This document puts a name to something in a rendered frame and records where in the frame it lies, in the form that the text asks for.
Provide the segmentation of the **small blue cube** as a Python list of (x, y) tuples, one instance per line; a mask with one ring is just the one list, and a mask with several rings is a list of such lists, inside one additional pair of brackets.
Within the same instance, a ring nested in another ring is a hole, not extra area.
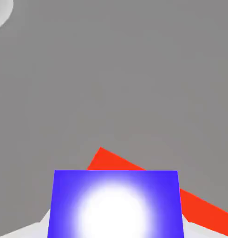
[(56, 171), (47, 238), (184, 238), (176, 171)]

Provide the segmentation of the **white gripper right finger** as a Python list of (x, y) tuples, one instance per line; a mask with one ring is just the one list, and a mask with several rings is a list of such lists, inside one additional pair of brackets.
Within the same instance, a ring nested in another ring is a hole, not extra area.
[(218, 233), (211, 229), (189, 222), (182, 215), (184, 238), (228, 238), (227, 235)]

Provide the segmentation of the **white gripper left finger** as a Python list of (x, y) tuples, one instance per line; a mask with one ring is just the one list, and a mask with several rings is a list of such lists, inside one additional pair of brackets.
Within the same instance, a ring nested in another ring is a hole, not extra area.
[(22, 227), (18, 230), (0, 236), (0, 238), (47, 238), (50, 210), (40, 222)]

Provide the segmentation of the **large red box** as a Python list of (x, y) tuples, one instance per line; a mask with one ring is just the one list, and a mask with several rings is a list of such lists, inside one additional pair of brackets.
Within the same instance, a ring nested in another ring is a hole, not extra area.
[[(87, 167), (88, 170), (137, 170), (144, 169), (100, 147)], [(182, 212), (186, 220), (200, 232), (215, 231), (228, 237), (228, 212), (180, 189)]]

